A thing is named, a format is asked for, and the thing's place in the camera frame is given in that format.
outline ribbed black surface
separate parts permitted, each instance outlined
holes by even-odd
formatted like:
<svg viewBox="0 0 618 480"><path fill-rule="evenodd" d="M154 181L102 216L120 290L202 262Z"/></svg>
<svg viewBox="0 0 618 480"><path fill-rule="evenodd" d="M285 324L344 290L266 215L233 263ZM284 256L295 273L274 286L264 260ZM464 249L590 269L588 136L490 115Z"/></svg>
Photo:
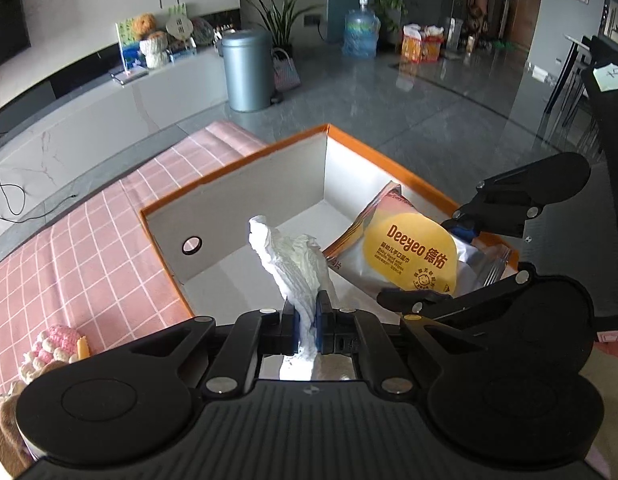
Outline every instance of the ribbed black surface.
<svg viewBox="0 0 618 480"><path fill-rule="evenodd" d="M365 383L282 381L258 381L243 399L212 402L184 439L142 463L85 471L42 460L22 478L600 479L583 463L543 472L494 470L452 452L413 406L378 399Z"/></svg>

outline handbag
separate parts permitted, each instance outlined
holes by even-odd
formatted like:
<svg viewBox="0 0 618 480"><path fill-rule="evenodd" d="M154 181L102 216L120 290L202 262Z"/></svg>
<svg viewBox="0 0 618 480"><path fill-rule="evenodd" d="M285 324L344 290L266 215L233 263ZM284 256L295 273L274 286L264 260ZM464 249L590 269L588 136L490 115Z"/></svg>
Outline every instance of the handbag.
<svg viewBox="0 0 618 480"><path fill-rule="evenodd" d="M274 82L276 90L279 92L286 92L297 86L300 86L300 76L295 69L294 60L289 57L281 48L274 47L272 53L280 51L284 54L285 59L279 59L277 56L273 56L273 72Z"/></svg>

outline black table leg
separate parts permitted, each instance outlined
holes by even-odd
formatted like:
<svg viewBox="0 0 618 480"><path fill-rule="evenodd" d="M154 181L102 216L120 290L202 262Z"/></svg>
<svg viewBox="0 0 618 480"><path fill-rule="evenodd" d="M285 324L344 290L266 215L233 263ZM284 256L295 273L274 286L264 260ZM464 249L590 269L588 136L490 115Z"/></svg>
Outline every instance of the black table leg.
<svg viewBox="0 0 618 480"><path fill-rule="evenodd" d="M558 96L560 95L560 92L563 91L564 84L566 83L569 74L572 72L577 56L578 46L575 43L572 43L572 47L569 49L569 54L567 54L567 59L564 62L563 69L560 71L558 82L549 96L547 106L545 106L545 114L550 114L552 108L554 108L554 105L556 104L556 101L558 101Z"/></svg>

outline wet wipes package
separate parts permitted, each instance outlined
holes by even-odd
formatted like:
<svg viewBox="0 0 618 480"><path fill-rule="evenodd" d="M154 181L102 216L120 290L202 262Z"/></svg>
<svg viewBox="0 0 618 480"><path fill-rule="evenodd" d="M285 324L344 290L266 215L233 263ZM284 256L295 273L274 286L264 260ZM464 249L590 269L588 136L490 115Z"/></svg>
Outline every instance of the wet wipes package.
<svg viewBox="0 0 618 480"><path fill-rule="evenodd" d="M389 182L323 253L331 269L373 298L396 287L455 297L499 280L511 250L460 240Z"/></svg>

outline crumpled tissue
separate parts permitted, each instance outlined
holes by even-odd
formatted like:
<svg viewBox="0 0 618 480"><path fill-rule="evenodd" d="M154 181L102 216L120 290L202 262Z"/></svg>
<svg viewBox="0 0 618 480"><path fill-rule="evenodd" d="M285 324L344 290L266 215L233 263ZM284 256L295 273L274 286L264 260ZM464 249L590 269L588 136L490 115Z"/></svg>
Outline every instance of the crumpled tissue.
<svg viewBox="0 0 618 480"><path fill-rule="evenodd" d="M262 266L273 276L283 300L289 300L300 314L299 350L294 356L284 357L280 379L309 381L317 354L313 322L318 291L327 291L333 308L338 304L327 262L315 238L309 235L284 236L269 227L264 216L250 219L249 228L249 243Z"/></svg>

